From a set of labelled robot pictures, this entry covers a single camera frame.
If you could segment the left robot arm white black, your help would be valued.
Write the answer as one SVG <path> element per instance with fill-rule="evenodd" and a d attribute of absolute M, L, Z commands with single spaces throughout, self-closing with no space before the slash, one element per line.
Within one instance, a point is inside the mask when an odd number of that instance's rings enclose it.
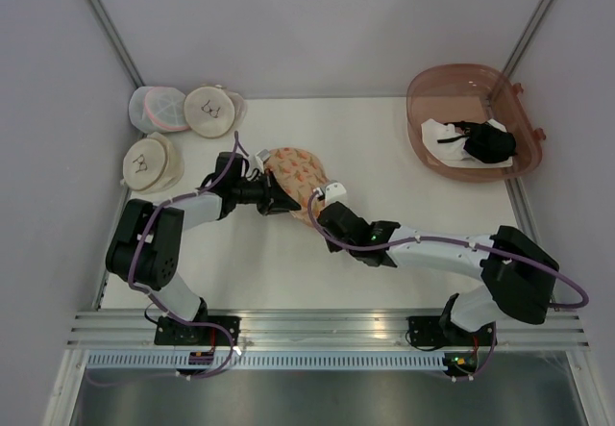
<path fill-rule="evenodd" d="M 205 300 L 178 272 L 183 233 L 225 218 L 238 205 L 254 205 L 262 215 L 301 209 L 270 170 L 248 176 L 246 165 L 239 154 L 222 152 L 196 190 L 157 205 L 130 200 L 106 253 L 106 270 L 175 320 L 177 335 L 190 345 L 208 338 L 209 321 Z"/>

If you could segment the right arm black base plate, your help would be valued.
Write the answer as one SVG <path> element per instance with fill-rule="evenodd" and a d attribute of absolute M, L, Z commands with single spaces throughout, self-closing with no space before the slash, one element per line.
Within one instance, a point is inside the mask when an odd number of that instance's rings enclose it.
<path fill-rule="evenodd" d="M 406 319 L 406 341 L 420 350 L 436 350 L 448 347 L 473 348 L 489 346 L 492 343 L 493 328 L 490 324 L 482 326 L 474 333 L 451 327 L 443 330 L 439 317 L 435 315 L 415 315 Z"/>

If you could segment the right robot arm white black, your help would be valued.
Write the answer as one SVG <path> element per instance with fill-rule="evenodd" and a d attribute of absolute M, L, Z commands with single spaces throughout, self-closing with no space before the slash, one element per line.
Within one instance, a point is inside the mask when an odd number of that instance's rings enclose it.
<path fill-rule="evenodd" d="M 453 294 L 438 317 L 440 336 L 465 345 L 485 337 L 492 323 L 510 317 L 541 325 L 547 317 L 559 265 L 515 227 L 501 226 L 494 235 L 442 238 L 393 221 L 367 222 L 340 202 L 323 209 L 318 225 L 330 237 L 332 252 L 342 249 L 374 267 L 424 267 L 480 281 L 469 292 Z"/>

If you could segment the orange floral mesh laundry bag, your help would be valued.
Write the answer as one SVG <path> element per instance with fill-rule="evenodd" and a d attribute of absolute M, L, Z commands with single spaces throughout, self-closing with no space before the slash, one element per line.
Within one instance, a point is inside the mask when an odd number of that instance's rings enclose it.
<path fill-rule="evenodd" d="M 295 147 L 280 147 L 269 151 L 264 163 L 281 188 L 300 205 L 291 215 L 312 227 L 308 216 L 308 199 L 312 192 L 330 181 L 325 167 L 311 152 Z"/>

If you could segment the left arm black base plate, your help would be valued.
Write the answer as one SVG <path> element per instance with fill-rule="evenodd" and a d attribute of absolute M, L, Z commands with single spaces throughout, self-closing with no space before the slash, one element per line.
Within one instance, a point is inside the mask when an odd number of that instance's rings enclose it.
<path fill-rule="evenodd" d="M 211 324 L 223 327 L 237 343 L 240 333 L 240 317 L 236 315 L 212 315 Z M 229 340 L 218 328 L 186 326 L 169 317 L 160 317 L 154 337 L 157 346 L 229 346 Z"/>

